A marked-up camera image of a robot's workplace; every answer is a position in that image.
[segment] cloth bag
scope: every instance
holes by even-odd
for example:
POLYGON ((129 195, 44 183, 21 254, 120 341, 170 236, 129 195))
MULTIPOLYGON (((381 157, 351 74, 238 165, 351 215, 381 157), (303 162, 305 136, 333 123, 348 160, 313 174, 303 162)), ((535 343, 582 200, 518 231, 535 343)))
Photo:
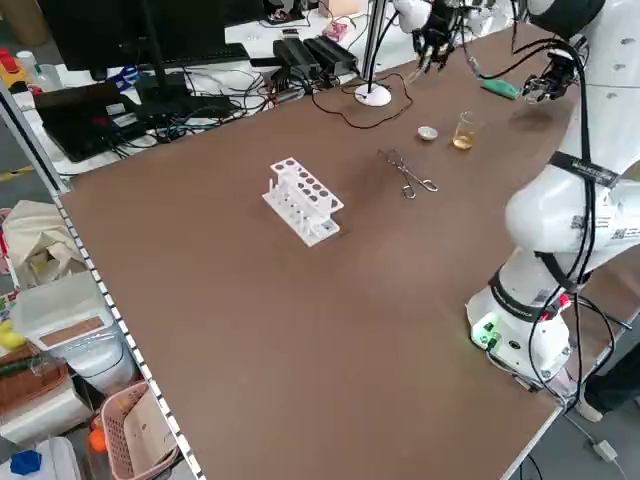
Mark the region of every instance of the cloth bag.
POLYGON ((21 200, 2 228, 22 288, 86 270, 80 251, 54 205, 21 200))

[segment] metal tongs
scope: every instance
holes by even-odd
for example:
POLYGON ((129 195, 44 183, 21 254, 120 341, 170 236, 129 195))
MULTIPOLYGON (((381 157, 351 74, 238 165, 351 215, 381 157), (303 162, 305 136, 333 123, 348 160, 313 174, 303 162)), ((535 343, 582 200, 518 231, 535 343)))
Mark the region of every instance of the metal tongs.
POLYGON ((416 198, 416 191, 413 189, 412 181, 417 183, 428 192, 437 192, 438 186, 431 180, 422 180, 407 166, 402 155, 400 155, 395 148, 389 148, 386 150, 378 150, 379 153, 385 156, 387 163, 390 163, 402 173, 402 176, 406 180, 407 184, 402 187, 402 193, 405 198, 413 200, 416 198))

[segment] test tube rack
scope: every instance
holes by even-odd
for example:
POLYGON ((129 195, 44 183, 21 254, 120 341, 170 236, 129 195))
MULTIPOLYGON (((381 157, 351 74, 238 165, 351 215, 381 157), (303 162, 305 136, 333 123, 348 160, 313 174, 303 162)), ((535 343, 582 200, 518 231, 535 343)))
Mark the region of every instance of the test tube rack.
POLYGON ((331 214, 344 204, 294 158, 271 165, 277 182, 269 179, 262 198, 298 236, 312 247, 340 231, 331 214))

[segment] plastic basket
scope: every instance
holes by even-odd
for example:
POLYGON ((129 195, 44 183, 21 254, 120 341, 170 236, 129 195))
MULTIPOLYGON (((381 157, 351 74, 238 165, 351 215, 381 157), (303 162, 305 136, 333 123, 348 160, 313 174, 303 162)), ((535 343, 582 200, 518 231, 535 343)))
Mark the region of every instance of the plastic basket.
POLYGON ((102 406, 102 425, 107 441, 107 454, 111 475, 115 480, 147 480, 168 468, 178 456, 175 448, 169 457, 152 469, 134 476, 129 447, 124 437, 124 419, 147 392, 149 386, 144 380, 109 397, 102 406))
MULTIPOLYGON (((27 343, 3 356, 0 364, 15 362, 39 353, 40 350, 37 347, 27 343)), ((50 392, 69 376, 67 365, 59 361, 53 361, 53 363, 45 361, 34 368, 38 371, 38 375, 28 368, 0 378, 0 415, 5 415, 50 392)))

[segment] liquid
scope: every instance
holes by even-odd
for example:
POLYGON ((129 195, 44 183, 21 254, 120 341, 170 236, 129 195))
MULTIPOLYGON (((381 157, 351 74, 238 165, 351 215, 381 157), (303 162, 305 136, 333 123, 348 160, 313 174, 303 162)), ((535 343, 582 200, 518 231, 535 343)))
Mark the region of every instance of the liquid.
POLYGON ((469 150, 473 147, 473 136, 471 135, 460 135, 456 133, 453 137, 453 145, 460 150, 469 150))

